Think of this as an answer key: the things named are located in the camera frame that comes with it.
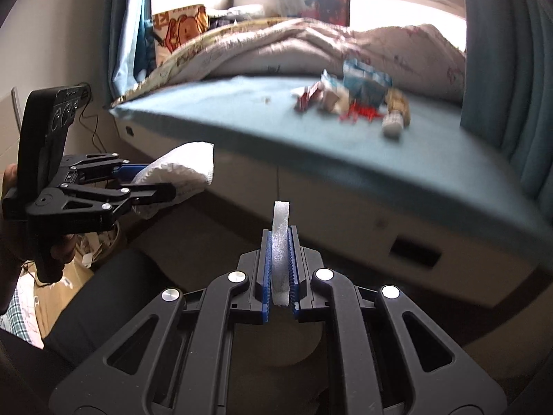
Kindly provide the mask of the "person's left hand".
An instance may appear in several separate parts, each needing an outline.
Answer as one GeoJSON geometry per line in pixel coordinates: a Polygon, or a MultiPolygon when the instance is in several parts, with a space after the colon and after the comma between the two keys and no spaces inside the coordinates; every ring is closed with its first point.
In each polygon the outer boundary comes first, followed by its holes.
{"type": "MultiPolygon", "coordinates": [[[[75,256],[76,238],[58,236],[50,242],[50,255],[59,263],[70,263],[75,256]]],[[[1,214],[1,314],[4,315],[14,294],[22,265],[35,258],[37,236],[25,221],[5,220],[1,214]]]]}

